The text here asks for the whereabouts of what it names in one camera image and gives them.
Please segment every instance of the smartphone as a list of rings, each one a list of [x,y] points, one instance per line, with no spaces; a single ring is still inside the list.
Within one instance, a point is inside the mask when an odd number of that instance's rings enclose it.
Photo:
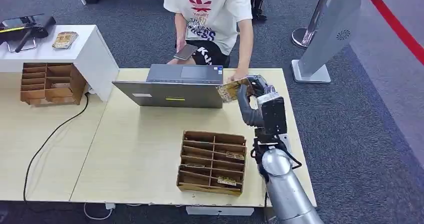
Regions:
[[[179,52],[177,52],[173,57],[179,60],[187,61],[195,51],[197,51],[198,47],[195,45],[186,44]]]

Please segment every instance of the red logo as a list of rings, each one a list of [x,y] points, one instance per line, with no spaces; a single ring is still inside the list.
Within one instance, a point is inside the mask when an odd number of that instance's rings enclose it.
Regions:
[[[193,7],[191,9],[196,10],[197,12],[205,12],[207,13],[208,11],[210,11],[211,9],[209,8],[209,6],[211,5],[212,1],[205,1],[205,3],[202,2],[202,0],[189,0],[191,2],[191,4],[193,5]]]

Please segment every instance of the laptop lid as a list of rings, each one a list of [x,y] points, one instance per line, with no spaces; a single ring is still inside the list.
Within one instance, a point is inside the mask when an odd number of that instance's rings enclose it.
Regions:
[[[112,81],[139,106],[214,108],[223,107],[217,85],[162,83],[143,81]]]

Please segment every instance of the white cable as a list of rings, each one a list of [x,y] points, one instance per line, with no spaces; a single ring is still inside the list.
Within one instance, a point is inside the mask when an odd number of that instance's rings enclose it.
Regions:
[[[90,216],[90,215],[88,215],[88,214],[87,214],[86,206],[87,206],[87,203],[84,203],[84,213],[85,213],[85,215],[86,215],[88,218],[93,219],[93,220],[106,220],[108,217],[110,217],[110,216],[111,216],[111,214],[112,214],[112,210],[113,210],[113,209],[110,209],[110,212],[109,212],[109,214],[108,214],[106,217],[97,218],[97,217],[92,217],[92,216]]]

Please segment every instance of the white t-shirt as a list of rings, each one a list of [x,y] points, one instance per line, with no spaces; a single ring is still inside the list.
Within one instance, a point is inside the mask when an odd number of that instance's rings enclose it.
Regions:
[[[252,19],[251,0],[164,0],[163,7],[188,21],[186,40],[213,41],[229,55],[237,39],[237,22]]]

